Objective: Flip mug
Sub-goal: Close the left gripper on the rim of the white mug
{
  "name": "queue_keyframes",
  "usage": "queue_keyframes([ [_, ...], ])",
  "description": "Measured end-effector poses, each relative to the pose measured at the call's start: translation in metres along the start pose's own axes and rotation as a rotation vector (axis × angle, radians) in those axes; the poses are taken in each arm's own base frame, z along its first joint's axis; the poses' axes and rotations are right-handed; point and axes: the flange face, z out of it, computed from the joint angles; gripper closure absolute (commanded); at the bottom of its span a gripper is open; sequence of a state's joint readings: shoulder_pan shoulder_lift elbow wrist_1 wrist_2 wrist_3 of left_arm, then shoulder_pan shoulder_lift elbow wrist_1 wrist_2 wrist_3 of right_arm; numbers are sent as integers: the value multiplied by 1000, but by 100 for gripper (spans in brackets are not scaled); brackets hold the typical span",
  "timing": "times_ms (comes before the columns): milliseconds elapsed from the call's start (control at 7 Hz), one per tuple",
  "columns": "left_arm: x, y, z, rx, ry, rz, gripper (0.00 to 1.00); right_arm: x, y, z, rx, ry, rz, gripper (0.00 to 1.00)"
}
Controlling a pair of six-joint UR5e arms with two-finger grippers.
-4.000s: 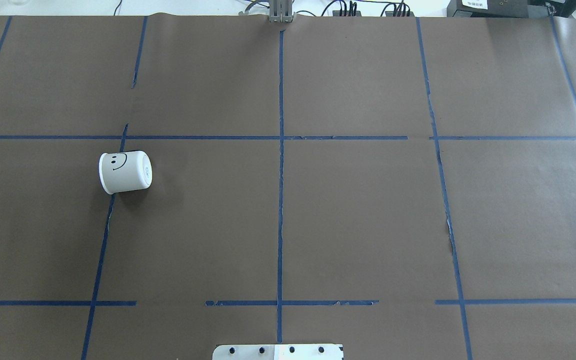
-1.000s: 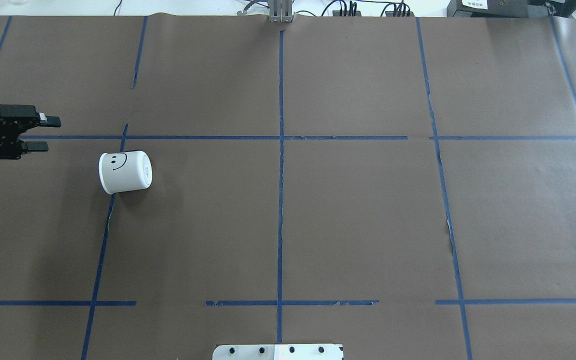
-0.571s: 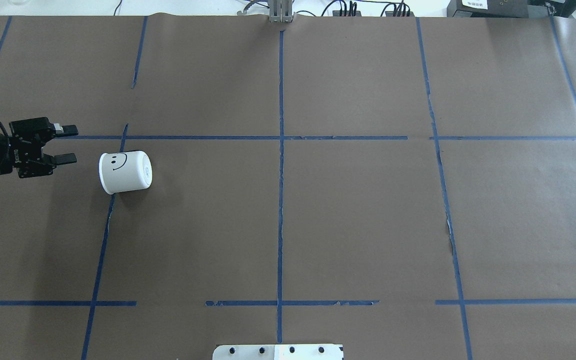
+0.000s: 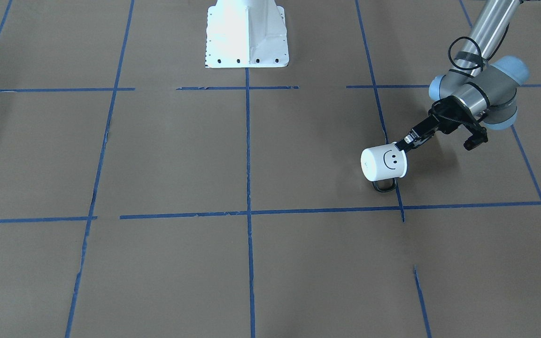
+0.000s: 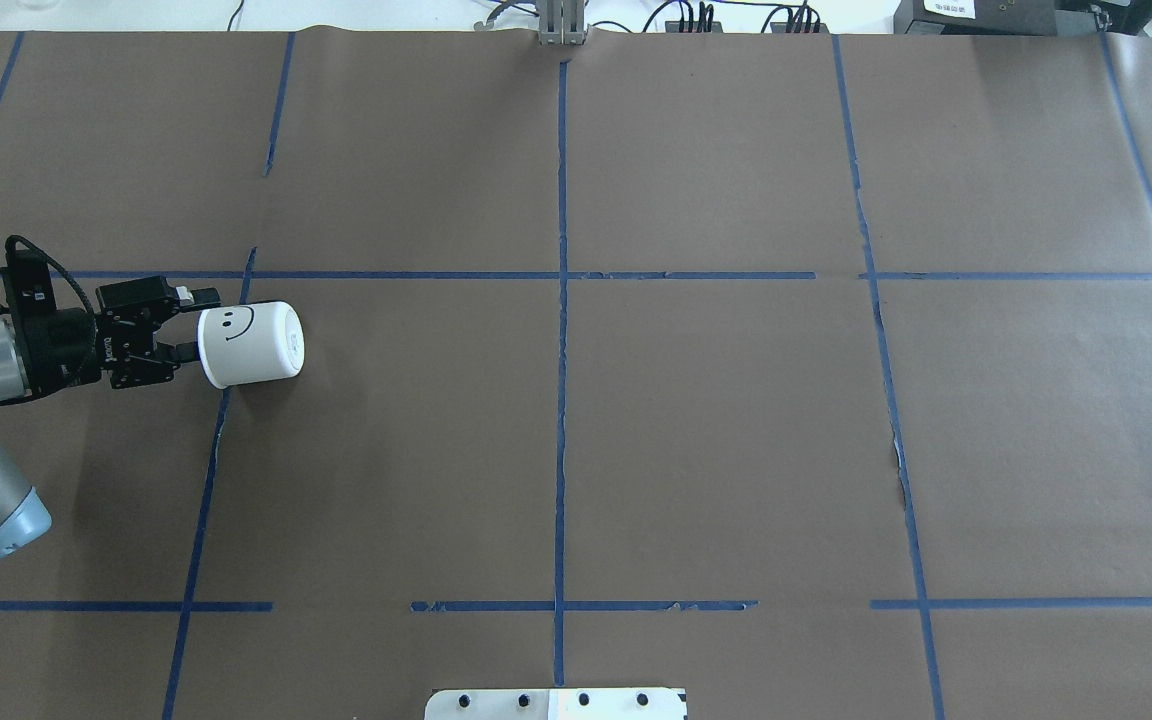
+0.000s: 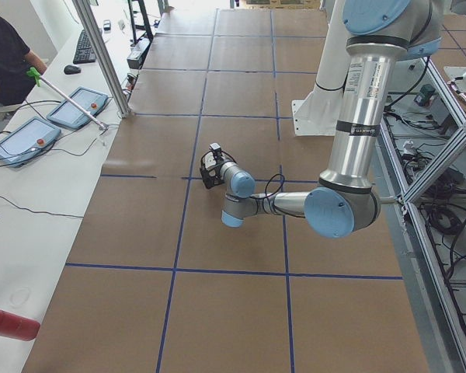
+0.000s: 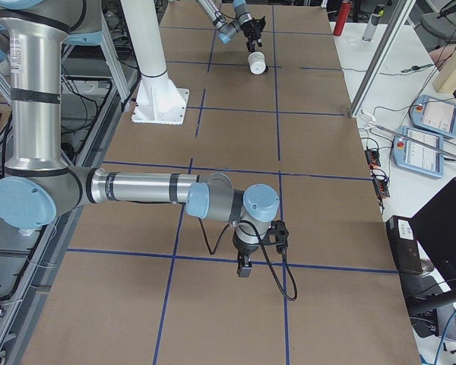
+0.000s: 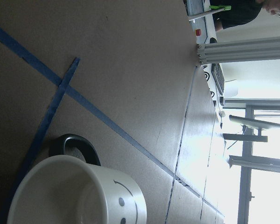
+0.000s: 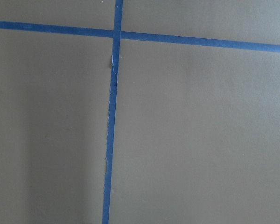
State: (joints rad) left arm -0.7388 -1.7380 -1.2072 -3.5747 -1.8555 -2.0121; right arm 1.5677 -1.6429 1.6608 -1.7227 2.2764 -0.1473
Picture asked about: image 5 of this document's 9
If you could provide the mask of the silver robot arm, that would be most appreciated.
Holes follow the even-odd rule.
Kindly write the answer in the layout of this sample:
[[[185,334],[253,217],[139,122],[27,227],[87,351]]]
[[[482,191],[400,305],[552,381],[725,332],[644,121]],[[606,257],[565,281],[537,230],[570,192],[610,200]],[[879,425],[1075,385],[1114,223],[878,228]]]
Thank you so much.
[[[162,275],[99,287],[77,306],[59,306],[47,270],[3,276],[0,304],[0,409],[108,381],[132,389],[173,381],[200,361],[200,342],[164,343],[157,333],[184,314],[221,305],[215,288],[174,286]],[[52,524],[40,492],[0,441],[0,560]]]

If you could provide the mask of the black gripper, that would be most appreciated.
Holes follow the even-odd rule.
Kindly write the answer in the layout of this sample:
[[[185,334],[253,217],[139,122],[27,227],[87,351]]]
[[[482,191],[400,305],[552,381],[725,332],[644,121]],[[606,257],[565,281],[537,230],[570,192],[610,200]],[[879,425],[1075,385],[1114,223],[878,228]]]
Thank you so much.
[[[198,363],[197,342],[165,344],[156,333],[179,309],[223,305],[215,288],[169,286],[164,275],[97,287],[101,367],[114,389],[169,382],[179,365]]]

